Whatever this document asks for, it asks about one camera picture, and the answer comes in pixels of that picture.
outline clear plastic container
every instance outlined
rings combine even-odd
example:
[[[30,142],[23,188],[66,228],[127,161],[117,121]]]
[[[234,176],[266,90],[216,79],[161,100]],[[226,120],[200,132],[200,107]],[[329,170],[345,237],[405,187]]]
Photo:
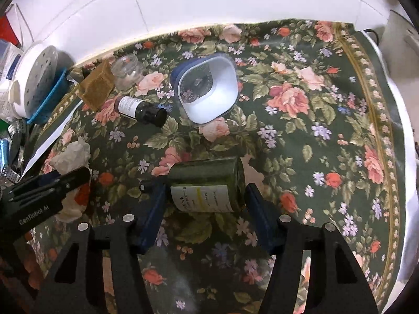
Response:
[[[134,54],[119,58],[111,66],[111,72],[115,77],[115,88],[119,91],[126,91],[138,84],[144,78],[143,71],[143,64]]]

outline white tiled wall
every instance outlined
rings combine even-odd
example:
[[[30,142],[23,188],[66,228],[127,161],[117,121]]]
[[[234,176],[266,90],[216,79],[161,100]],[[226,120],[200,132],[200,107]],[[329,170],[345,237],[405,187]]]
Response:
[[[79,63],[147,34],[202,24],[257,22],[288,17],[380,28],[397,0],[14,0],[8,18],[24,47],[47,41]]]

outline white crumpled paper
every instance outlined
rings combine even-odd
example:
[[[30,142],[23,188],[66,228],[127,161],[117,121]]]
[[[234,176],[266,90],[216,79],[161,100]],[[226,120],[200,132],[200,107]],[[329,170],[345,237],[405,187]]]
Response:
[[[90,145],[83,138],[68,144],[67,148],[51,159],[49,164],[55,168],[60,175],[65,175],[79,167],[89,167]],[[70,191],[62,200],[63,209],[55,217],[65,223],[72,222],[80,218],[86,210],[86,205],[77,204],[75,197],[80,188]]]

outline silver screw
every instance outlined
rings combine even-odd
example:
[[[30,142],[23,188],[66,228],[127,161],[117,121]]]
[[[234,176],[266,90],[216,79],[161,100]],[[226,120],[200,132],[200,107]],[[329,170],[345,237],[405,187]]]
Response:
[[[131,222],[131,221],[134,220],[134,218],[135,218],[135,216],[133,214],[126,214],[126,215],[124,215],[124,217],[122,217],[122,220],[124,222]]]
[[[281,216],[279,216],[279,220],[281,222],[288,223],[288,222],[291,222],[291,217],[290,215],[282,214]]]
[[[79,229],[81,232],[83,232],[83,231],[85,231],[88,227],[89,227],[89,223],[83,222],[83,223],[80,223],[80,224],[77,226],[77,229]]]
[[[336,229],[336,226],[332,223],[326,223],[324,225],[324,228],[328,231],[328,232],[334,232]]]

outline white label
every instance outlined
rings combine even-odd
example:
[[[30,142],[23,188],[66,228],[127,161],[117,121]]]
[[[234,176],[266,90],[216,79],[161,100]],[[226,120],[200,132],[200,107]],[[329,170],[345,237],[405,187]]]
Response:
[[[177,186],[170,192],[180,211],[233,212],[227,185]]]
[[[122,97],[118,104],[118,112],[135,119],[135,110],[143,101],[133,97]]]

